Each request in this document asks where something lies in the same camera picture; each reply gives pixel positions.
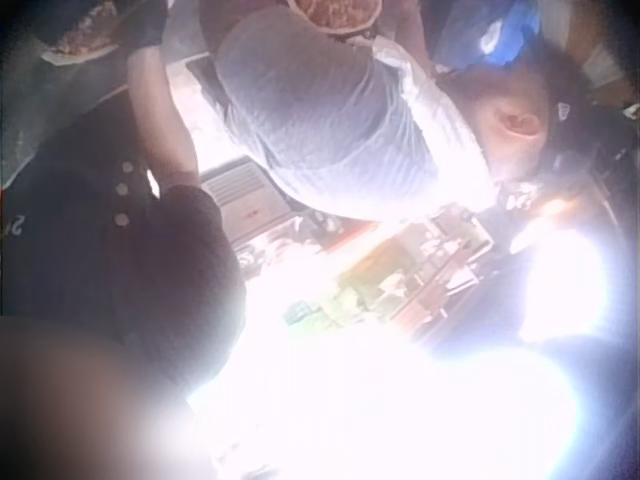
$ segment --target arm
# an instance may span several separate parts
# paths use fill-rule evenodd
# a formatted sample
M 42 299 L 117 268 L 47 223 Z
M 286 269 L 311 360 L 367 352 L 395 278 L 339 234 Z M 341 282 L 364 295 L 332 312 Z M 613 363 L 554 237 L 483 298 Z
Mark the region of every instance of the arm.
M 174 185 L 199 185 L 195 147 L 173 103 L 160 48 L 134 51 L 127 66 L 138 133 L 162 191 Z
M 166 0 L 116 0 L 120 46 L 128 53 L 129 96 L 149 167 L 163 192 L 198 185 L 195 148 L 173 103 L 160 45 Z
M 427 52 L 419 0 L 385 0 L 383 16 L 394 25 L 394 41 L 430 75 L 433 67 Z

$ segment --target gold button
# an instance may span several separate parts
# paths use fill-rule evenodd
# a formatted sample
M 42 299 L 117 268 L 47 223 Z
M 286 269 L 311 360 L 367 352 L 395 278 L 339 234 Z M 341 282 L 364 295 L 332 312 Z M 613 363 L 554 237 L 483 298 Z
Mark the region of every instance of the gold button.
M 118 192 L 118 195 L 120 195 L 121 197 L 124 197 L 129 193 L 129 187 L 126 183 L 119 183 L 118 185 L 116 185 L 116 192 Z
M 119 227 L 126 227 L 129 225 L 129 216 L 125 213 L 119 213 L 114 218 L 116 225 Z

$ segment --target bright light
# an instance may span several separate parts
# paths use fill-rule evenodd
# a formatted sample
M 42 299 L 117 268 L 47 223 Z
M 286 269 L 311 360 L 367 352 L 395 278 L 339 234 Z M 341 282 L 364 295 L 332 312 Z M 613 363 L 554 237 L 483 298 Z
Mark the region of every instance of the bright light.
M 567 202 L 561 198 L 556 198 L 546 203 L 544 207 L 542 207 L 541 213 L 547 217 L 553 217 L 561 213 L 565 208 L 567 208 Z
M 434 387 L 423 455 L 430 475 L 421 478 L 544 479 L 575 434 L 573 392 L 562 373 L 534 353 L 477 355 L 443 369 Z
M 542 341 L 589 333 L 603 312 L 605 289 L 595 247 L 574 231 L 555 232 L 536 252 L 521 337 Z
M 239 425 L 224 478 L 265 461 L 287 480 L 540 480 L 575 428 L 564 378 L 532 353 L 443 364 L 388 327 L 357 326 L 269 355 L 271 368 L 254 358 L 212 397 L 213 425 Z
M 549 217 L 538 217 L 529 223 L 525 229 L 520 232 L 511 241 L 509 251 L 512 255 L 529 248 L 533 244 L 548 237 L 554 231 L 555 225 Z

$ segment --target food plate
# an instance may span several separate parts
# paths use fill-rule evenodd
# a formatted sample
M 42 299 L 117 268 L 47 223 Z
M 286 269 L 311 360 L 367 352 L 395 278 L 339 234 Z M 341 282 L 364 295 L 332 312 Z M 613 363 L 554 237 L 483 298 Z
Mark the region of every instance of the food plate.
M 168 0 L 168 8 L 174 0 Z M 118 22 L 113 0 L 104 0 L 82 19 L 78 27 L 66 33 L 55 46 L 45 45 L 41 58 L 55 66 L 75 65 L 104 57 L 118 48 L 111 38 Z
M 289 7 L 331 35 L 348 35 L 371 28 L 380 12 L 382 0 L 288 0 Z

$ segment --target hand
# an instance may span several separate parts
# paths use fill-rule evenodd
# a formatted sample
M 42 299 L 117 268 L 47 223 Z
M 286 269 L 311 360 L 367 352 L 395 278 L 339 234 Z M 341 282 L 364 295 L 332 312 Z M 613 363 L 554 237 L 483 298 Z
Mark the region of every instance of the hand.
M 115 0 L 121 19 L 118 43 L 128 54 L 162 44 L 167 0 Z

